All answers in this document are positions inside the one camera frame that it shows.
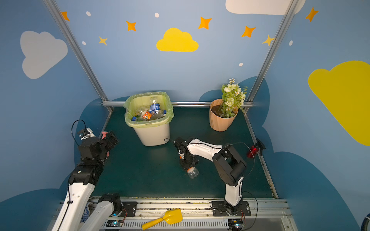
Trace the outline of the clear bottle orange cap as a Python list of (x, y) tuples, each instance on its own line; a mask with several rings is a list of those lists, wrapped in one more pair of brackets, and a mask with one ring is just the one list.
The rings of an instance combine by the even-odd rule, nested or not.
[(149, 111), (144, 111), (141, 114), (141, 118), (143, 118), (144, 120), (150, 120), (151, 117), (152, 117), (152, 114)]

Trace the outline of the clear bottle blue label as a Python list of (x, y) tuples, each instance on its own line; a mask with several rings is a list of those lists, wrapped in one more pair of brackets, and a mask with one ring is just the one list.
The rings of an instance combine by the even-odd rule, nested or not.
[(159, 103), (159, 101), (158, 100), (153, 100), (152, 101), (152, 104), (150, 105), (150, 107), (149, 107), (149, 112), (151, 113), (151, 114), (153, 114), (153, 113), (157, 113), (157, 112), (159, 112), (161, 110), (161, 105), (160, 105), (160, 103)]
[(143, 122), (143, 121), (145, 121), (145, 119), (143, 117), (139, 116), (139, 115), (136, 115), (136, 116), (132, 117), (132, 121), (133, 122)]

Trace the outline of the clear bottle orange label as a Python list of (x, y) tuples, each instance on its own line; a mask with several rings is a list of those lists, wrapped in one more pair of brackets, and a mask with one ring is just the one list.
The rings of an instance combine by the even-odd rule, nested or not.
[(187, 173), (188, 173), (188, 176), (191, 178), (191, 179), (194, 179), (196, 178), (198, 175), (199, 175), (199, 171), (196, 167), (191, 167), (187, 170)]

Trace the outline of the clear bottle blue cap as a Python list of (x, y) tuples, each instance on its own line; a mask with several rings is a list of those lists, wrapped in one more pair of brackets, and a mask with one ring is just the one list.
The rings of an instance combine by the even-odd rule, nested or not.
[(166, 110), (156, 110), (152, 112), (152, 119), (160, 119), (166, 116), (167, 111)]

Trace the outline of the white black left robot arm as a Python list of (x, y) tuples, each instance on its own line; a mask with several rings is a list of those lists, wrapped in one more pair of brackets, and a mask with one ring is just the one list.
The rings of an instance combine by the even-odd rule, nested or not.
[(118, 143), (113, 132), (102, 132), (101, 139), (92, 133), (82, 138), (82, 143), (78, 146), (81, 162), (70, 174), (66, 198), (52, 228), (53, 231), (98, 231), (110, 215), (121, 211), (119, 195), (105, 194), (92, 214), (80, 226), (86, 205), (104, 170), (109, 152)]

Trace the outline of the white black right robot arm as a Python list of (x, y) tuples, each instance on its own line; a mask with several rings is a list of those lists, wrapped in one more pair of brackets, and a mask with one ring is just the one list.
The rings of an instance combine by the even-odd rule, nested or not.
[(199, 139), (177, 138), (172, 142), (179, 154), (179, 163), (190, 178), (198, 176), (199, 157), (214, 163), (219, 177), (225, 183), (224, 212), (234, 216), (242, 205), (242, 183), (246, 162), (232, 144), (209, 144)]

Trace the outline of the white plastic trash bin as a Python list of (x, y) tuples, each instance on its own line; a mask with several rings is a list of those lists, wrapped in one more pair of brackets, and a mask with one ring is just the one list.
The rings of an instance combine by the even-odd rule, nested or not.
[(170, 123), (152, 128), (133, 128), (145, 146), (165, 144), (170, 139)]

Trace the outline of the green bin liner bag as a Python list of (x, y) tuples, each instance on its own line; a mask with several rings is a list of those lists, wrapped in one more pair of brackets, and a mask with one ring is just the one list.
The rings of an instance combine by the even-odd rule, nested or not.
[[(158, 100), (161, 109), (166, 110), (166, 116), (160, 119), (150, 119), (150, 120), (145, 120), (143, 122), (133, 122), (132, 117), (135, 115), (141, 116), (141, 114), (144, 111), (149, 111), (149, 107), (152, 104), (153, 100)], [(141, 94), (136, 94), (130, 96), (126, 101), (128, 101), (130, 104), (132, 101), (140, 102), (140, 103), (149, 103), (149, 105), (142, 105), (139, 107), (134, 108), (133, 106), (129, 106), (126, 109), (126, 113), (124, 115), (124, 119), (126, 124), (131, 127), (131, 128), (152, 128), (152, 127), (157, 127), (161, 125), (168, 124), (172, 121), (174, 117), (174, 111), (173, 111), (173, 106), (171, 104), (171, 100), (169, 95), (164, 92), (164, 91), (155, 91), (155, 92), (146, 92), (146, 93), (141, 93)]]

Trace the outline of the pink plastic watering can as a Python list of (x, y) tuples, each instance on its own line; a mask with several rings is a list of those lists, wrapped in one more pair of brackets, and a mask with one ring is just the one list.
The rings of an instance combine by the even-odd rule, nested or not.
[(106, 136), (107, 136), (107, 133), (106, 131), (103, 131), (101, 132), (102, 133), (102, 137), (101, 137), (101, 143), (103, 144), (103, 150), (105, 151), (106, 153), (106, 156), (105, 156), (105, 159), (107, 159), (109, 157), (109, 149), (108, 149), (108, 142), (106, 140)]

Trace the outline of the yellow plastic shovel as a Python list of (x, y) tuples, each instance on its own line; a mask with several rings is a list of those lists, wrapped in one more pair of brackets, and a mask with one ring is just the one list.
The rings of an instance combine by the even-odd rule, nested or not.
[(169, 225), (172, 225), (172, 224), (179, 223), (182, 220), (183, 220), (183, 216), (182, 216), (181, 209), (168, 210), (165, 212), (163, 217), (143, 224), (142, 230), (147, 230), (163, 221), (165, 221)]

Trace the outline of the blue white work glove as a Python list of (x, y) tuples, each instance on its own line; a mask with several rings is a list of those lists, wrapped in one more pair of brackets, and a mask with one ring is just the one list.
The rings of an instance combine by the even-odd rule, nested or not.
[(89, 210), (89, 207), (87, 206), (85, 207), (83, 211), (81, 222), (85, 223), (88, 220), (89, 216), (90, 216), (90, 210)]

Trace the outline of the white artificial flowers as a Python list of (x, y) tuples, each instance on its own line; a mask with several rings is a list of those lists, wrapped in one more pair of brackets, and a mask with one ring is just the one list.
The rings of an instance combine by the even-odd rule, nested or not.
[(228, 80), (229, 83), (224, 84), (221, 88), (222, 91), (222, 104), (221, 104), (221, 117), (231, 118), (234, 117), (238, 110), (242, 107), (248, 87), (241, 88), (234, 78)]

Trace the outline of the aluminium rear frame rail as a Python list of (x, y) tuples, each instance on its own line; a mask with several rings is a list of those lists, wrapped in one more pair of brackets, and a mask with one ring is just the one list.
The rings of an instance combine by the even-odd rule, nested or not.
[[(130, 104), (128, 101), (103, 101), (102, 106), (104, 107), (129, 107), (133, 106), (134, 108), (142, 106), (142, 105), (149, 105), (149, 103), (140, 103), (140, 102), (134, 102)], [(206, 108), (211, 106), (211, 104), (216, 105), (216, 100), (213, 102), (171, 102), (173, 107), (186, 107), (186, 108), (194, 108), (194, 107), (202, 107)]]

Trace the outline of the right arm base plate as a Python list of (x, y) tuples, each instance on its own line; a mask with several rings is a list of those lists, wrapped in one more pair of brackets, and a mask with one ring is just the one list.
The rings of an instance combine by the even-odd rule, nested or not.
[(214, 217), (251, 216), (251, 209), (247, 201), (240, 201), (232, 206), (226, 201), (212, 201), (210, 207)]

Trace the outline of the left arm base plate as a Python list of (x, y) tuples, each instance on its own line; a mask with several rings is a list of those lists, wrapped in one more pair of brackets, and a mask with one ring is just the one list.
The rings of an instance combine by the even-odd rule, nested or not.
[(122, 217), (135, 217), (137, 202), (135, 201), (126, 201), (121, 202), (122, 204)]

